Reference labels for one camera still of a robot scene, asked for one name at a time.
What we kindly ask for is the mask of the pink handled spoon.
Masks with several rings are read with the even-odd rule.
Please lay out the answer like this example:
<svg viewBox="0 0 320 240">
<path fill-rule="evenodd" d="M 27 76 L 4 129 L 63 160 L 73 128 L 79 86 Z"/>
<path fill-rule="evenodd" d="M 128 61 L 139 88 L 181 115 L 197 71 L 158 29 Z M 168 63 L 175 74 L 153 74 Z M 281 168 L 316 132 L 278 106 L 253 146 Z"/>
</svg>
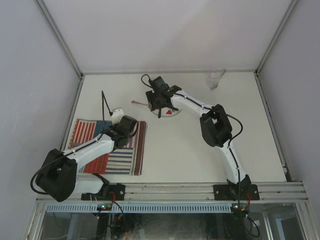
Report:
<svg viewBox="0 0 320 240">
<path fill-rule="evenodd" d="M 138 101 L 135 101 L 135 100 L 132 100 L 131 103 L 132 104 L 136 104 L 136 105 L 142 105 L 142 106 L 150 107 L 150 105 L 148 103 L 141 103 L 141 102 L 138 102 Z"/>
</svg>

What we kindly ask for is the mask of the white watermelon pattern plate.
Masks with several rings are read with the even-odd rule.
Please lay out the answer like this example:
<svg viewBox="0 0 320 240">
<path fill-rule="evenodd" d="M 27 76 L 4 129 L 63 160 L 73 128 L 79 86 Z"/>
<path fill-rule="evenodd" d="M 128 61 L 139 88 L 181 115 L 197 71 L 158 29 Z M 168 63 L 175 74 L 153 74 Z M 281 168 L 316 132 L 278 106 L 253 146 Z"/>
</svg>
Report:
<svg viewBox="0 0 320 240">
<path fill-rule="evenodd" d="M 161 110 L 161 118 L 170 118 L 178 115 L 182 110 L 180 109 L 179 111 L 171 111 L 167 107 L 162 108 Z M 152 114 L 154 114 L 156 117 L 158 117 L 158 112 L 159 109 L 155 109 L 151 111 Z"/>
</svg>

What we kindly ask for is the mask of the striped patchwork placemat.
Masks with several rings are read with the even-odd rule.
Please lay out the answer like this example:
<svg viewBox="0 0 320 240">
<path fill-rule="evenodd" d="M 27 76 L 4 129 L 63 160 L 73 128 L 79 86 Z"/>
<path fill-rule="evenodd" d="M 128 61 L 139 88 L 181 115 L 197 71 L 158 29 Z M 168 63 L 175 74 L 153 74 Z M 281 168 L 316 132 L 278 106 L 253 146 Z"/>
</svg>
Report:
<svg viewBox="0 0 320 240">
<path fill-rule="evenodd" d="M 109 127 L 111 121 L 77 119 L 69 141 L 69 148 L 77 147 L 98 136 L 103 127 Z M 135 136 L 122 149 L 101 155 L 78 169 L 80 173 L 129 175 L 142 174 L 145 138 L 148 125 L 145 121 L 138 122 Z"/>
</svg>

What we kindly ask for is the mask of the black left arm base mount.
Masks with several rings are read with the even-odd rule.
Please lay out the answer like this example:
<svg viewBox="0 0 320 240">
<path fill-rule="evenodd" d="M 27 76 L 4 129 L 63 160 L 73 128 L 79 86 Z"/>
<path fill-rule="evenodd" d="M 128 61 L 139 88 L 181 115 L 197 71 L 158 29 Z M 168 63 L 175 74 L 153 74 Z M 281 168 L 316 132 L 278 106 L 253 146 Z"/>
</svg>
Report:
<svg viewBox="0 0 320 240">
<path fill-rule="evenodd" d="M 124 184 L 104 184 L 98 193 L 83 193 L 82 201 L 123 201 L 126 186 Z"/>
</svg>

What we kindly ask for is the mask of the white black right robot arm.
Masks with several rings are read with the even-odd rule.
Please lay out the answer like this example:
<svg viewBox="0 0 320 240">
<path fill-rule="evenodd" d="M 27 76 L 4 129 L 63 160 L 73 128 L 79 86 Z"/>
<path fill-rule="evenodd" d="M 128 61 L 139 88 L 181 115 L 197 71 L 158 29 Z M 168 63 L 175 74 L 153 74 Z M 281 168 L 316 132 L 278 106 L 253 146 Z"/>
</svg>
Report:
<svg viewBox="0 0 320 240">
<path fill-rule="evenodd" d="M 227 114 L 222 105 L 205 104 L 191 97 L 176 85 L 170 87 L 166 83 L 149 83 L 148 87 L 152 88 L 145 93 L 149 108 L 151 111 L 158 110 L 159 118 L 163 108 L 178 111 L 178 105 L 199 115 L 202 138 L 220 154 L 230 195 L 237 200 L 246 196 L 252 182 L 234 149 L 233 140 L 237 135 L 232 135 L 233 128 L 229 119 L 238 122 L 241 131 L 243 130 L 242 123 Z"/>
</svg>

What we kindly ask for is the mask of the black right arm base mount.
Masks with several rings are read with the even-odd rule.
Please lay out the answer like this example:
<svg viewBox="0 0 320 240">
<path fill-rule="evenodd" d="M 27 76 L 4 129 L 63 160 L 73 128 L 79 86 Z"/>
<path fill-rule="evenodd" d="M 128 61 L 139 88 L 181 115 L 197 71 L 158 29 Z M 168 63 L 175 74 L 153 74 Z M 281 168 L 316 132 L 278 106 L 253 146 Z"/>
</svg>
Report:
<svg viewBox="0 0 320 240">
<path fill-rule="evenodd" d="M 214 199 L 216 201 L 237 201 L 239 197 L 238 190 L 238 188 L 232 190 L 229 184 L 215 184 L 213 186 Z M 248 201 L 249 199 L 253 201 L 260 200 L 260 194 L 256 184 L 251 184 L 248 189 L 242 189 L 240 191 L 241 201 Z"/>
</svg>

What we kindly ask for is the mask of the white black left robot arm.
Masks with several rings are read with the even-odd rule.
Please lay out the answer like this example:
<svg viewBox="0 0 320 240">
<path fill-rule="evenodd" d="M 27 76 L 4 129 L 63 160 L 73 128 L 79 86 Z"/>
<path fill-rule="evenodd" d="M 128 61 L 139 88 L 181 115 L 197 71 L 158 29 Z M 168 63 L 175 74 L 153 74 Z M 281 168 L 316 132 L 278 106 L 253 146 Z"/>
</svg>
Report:
<svg viewBox="0 0 320 240">
<path fill-rule="evenodd" d="M 106 199 L 110 193 L 110 182 L 98 173 L 82 175 L 78 170 L 98 157 L 122 149 L 137 131 L 138 121 L 124 115 L 88 142 L 65 151 L 52 149 L 32 176 L 31 190 L 39 195 L 49 195 L 57 202 L 75 194 Z"/>
</svg>

